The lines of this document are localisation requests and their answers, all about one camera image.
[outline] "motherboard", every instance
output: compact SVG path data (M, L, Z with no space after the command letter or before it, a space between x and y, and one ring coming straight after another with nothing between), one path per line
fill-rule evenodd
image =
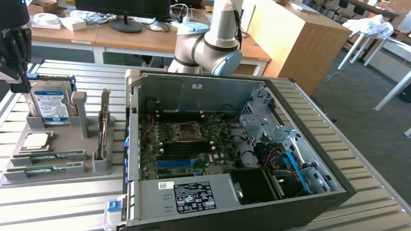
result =
M225 113L140 114L143 180L227 173L239 161Z

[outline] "wooden desk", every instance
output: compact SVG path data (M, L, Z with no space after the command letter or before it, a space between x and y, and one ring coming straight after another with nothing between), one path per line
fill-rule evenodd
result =
M210 24L205 12L195 10L199 22ZM32 28L34 46L59 47L94 51L95 63L103 64L103 53L116 52L127 54L174 57L177 43L177 28L170 26L167 33L153 32L143 28L140 33L127 34L115 31L110 25L90 27L79 31ZM262 76L271 58L265 50L255 45L251 37L243 39L243 60L237 74Z
M294 78L313 94L351 31L322 14L261 0L249 34L273 58L265 76Z
M375 14L382 14L386 18L390 18L390 22L399 16L399 14L393 10L383 10L375 6L370 6L366 2L359 0L346 0L350 4L362 7L366 11Z

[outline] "gray carpet floor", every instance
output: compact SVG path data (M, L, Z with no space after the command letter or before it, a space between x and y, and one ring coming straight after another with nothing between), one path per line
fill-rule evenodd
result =
M34 47L34 57L75 62L94 62L92 52ZM341 52L325 80L337 72L346 52ZM140 65L142 59L126 57L127 64ZM157 57L153 67L158 67ZM411 204L411 139L403 132L411 127L411 104L394 98L381 112L373 107L383 99L394 85L371 68L350 64L329 83L321 83L313 97L325 112L337 117L337 126L354 143L373 166L398 193Z

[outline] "tape roll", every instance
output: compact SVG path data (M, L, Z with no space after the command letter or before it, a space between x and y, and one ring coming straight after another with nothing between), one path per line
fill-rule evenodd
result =
M38 13L34 18L35 22L43 24L58 24L60 23L59 17L51 13Z

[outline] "metal table surface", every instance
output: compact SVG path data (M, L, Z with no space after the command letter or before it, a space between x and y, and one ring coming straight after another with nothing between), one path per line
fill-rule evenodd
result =
M0 186L0 230L103 230L103 208L122 194L126 125L124 72L131 67L46 60L32 72L76 75L78 90L88 94L86 110L96 115L103 88L110 88L110 110L116 117L111 175ZM411 231L411 209L321 109L287 79L273 80L358 194L307 226L293 230ZM8 93L0 104L0 171L26 126L28 107L22 94Z

